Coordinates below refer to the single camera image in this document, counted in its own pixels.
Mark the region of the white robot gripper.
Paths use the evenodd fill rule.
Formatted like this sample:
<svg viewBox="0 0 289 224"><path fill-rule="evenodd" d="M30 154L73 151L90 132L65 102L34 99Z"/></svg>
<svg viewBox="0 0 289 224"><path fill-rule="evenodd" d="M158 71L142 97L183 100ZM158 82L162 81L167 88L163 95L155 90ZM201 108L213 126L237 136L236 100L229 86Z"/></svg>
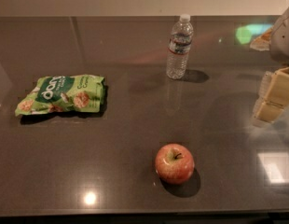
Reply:
<svg viewBox="0 0 289 224"><path fill-rule="evenodd" d="M289 7L273 25L269 51L274 61L289 65ZM252 124L264 127L280 116L283 112L280 106L289 105L289 66L273 73L266 72L259 96L253 109Z"/></svg>

